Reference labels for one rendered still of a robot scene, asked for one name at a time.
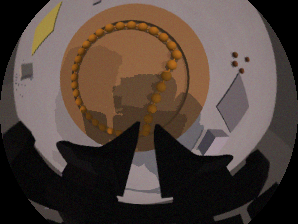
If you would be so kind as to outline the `orange round board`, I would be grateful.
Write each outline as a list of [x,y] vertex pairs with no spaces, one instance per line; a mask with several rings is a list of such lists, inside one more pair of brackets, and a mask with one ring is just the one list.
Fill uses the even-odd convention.
[[[90,35],[105,30],[108,24],[114,27],[118,22],[125,23],[124,30],[114,28],[112,32],[105,31],[104,35],[97,36],[97,40],[85,48],[85,55],[81,55],[82,61],[78,63],[80,69],[76,71],[78,99],[82,100],[81,105],[85,105],[92,119],[106,125],[105,131],[101,131],[100,125],[93,125],[93,120],[86,119],[86,113],[80,111],[81,105],[76,104],[77,96],[73,96],[71,85],[72,67],[78,49]],[[142,32],[137,27],[129,30],[126,28],[128,22],[157,27],[158,34],[168,35],[168,41],[177,45],[174,49],[182,53],[181,59],[174,60],[177,68],[169,71],[172,77],[164,81],[166,88],[160,92],[160,103],[154,104],[157,111],[152,113],[149,135],[141,133],[137,137],[134,152],[154,151],[156,124],[174,139],[184,135],[200,116],[209,92],[209,61],[204,45],[196,32],[177,15],[165,8],[141,3],[98,12],[78,28],[65,49],[60,71],[61,95],[77,128],[98,144],[105,145],[116,139],[116,133],[109,135],[108,128],[124,132],[140,121],[142,131],[142,125],[146,124],[144,117],[149,115],[148,105],[153,104],[152,95],[158,93],[156,85],[162,81],[161,73],[168,71],[166,63],[173,60],[173,51],[166,48],[166,41],[160,41],[158,35],[150,35],[149,30]]]

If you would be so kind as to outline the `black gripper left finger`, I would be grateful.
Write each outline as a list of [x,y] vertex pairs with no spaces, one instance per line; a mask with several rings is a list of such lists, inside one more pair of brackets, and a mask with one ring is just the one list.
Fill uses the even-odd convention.
[[69,141],[57,141],[57,149],[68,163],[84,169],[94,175],[108,177],[116,189],[117,196],[124,196],[126,180],[137,147],[140,121],[125,129],[116,139],[109,141],[102,147],[88,147],[77,145]]

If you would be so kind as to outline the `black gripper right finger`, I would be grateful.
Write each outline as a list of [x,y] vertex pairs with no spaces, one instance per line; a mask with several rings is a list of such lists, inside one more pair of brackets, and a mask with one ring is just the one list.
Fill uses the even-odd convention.
[[227,167],[227,164],[233,160],[231,155],[194,155],[190,149],[178,143],[160,124],[154,127],[154,148],[156,148],[161,198],[173,197],[173,193],[182,186],[188,185],[194,177]]

